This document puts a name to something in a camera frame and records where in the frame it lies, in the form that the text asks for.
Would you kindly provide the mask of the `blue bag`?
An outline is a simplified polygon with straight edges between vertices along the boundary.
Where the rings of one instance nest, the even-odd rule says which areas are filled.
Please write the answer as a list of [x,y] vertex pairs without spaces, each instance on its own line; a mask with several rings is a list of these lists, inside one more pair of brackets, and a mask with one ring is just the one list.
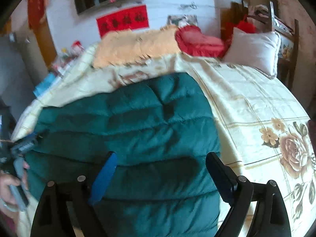
[[49,73],[33,90],[36,97],[41,96],[54,82],[56,76],[53,73]]

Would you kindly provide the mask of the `white square pillow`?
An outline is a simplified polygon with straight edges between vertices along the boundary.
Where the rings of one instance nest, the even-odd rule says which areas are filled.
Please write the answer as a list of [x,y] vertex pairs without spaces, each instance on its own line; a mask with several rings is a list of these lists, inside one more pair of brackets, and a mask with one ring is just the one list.
[[254,67],[267,78],[274,79],[277,77],[280,46],[281,38],[276,32],[251,34],[234,28],[232,42],[223,61]]

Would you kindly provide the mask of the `grey refrigerator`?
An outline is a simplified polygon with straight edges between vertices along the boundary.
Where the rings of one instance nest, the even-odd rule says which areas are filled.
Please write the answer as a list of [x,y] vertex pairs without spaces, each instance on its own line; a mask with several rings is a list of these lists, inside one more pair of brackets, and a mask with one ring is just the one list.
[[35,87],[48,69],[34,36],[1,36],[1,102],[19,119],[36,98]]

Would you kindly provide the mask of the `red Chinese couplet banner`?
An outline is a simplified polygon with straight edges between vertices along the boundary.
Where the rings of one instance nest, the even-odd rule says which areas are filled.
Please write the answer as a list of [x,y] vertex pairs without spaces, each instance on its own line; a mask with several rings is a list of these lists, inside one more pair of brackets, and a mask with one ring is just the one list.
[[96,19],[100,37],[108,32],[123,31],[126,29],[142,29],[149,27],[147,7],[139,5],[122,9]]

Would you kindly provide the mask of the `red heart cushion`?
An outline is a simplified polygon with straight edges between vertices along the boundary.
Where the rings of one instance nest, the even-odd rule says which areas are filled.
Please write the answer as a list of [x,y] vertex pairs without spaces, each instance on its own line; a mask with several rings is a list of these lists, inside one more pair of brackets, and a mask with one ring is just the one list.
[[179,49],[190,56],[221,58],[227,50],[220,38],[202,34],[195,25],[179,28],[175,40]]

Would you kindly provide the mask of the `floral cream bed quilt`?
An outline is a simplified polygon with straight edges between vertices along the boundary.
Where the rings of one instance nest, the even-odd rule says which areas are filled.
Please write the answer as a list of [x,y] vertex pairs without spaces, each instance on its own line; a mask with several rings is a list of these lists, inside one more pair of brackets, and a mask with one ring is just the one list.
[[[96,46],[87,48],[62,80],[36,99],[22,114],[13,137],[35,131],[42,110],[120,87],[174,73],[187,73],[208,100],[224,164],[250,181],[274,180],[283,197],[291,236],[304,236],[315,221],[315,155],[308,135],[308,114],[278,80],[258,70],[215,58],[185,54],[148,59],[141,65],[92,64]],[[39,198],[16,219],[17,235],[29,236]],[[217,229],[229,206],[220,199]]]

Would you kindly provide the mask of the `pig plush toy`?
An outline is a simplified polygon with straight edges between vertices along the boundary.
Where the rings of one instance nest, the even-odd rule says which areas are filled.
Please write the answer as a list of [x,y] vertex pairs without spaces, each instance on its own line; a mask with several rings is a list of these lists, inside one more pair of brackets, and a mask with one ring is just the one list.
[[79,56],[84,51],[84,48],[80,41],[76,40],[71,45],[71,54],[74,56]]

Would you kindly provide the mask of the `green quilted puffer jacket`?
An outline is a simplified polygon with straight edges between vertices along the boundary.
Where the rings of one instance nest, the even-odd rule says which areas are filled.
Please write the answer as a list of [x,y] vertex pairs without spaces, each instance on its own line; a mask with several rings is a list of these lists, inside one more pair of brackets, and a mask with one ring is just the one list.
[[95,206],[109,236],[216,233],[220,198],[205,159],[220,153],[220,141],[209,102],[187,73],[46,107],[35,131],[46,136],[25,156],[34,198],[49,180],[93,181],[113,151],[117,168]]

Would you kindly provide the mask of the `framed photo on headboard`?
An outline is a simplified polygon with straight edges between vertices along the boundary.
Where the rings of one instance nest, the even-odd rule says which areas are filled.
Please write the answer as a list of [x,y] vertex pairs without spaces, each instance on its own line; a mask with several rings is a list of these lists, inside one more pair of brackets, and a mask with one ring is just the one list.
[[198,26],[197,16],[182,14],[182,15],[170,15],[167,18],[168,25],[176,25],[177,27],[185,27],[188,25]]

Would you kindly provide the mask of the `orange ruffled pillow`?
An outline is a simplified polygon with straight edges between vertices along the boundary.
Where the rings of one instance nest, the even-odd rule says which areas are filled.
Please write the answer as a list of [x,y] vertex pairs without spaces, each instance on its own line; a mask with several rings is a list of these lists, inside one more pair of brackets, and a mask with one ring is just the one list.
[[166,25],[161,29],[144,32],[109,32],[99,43],[93,67],[96,69],[109,65],[141,63],[151,58],[180,53],[175,34],[179,28]]

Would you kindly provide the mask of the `red hanging banner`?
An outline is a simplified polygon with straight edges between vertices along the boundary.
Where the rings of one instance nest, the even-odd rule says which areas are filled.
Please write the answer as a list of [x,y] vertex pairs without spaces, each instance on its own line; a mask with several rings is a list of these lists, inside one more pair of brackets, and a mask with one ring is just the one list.
[[28,26],[37,30],[46,22],[46,7],[48,0],[27,0]]

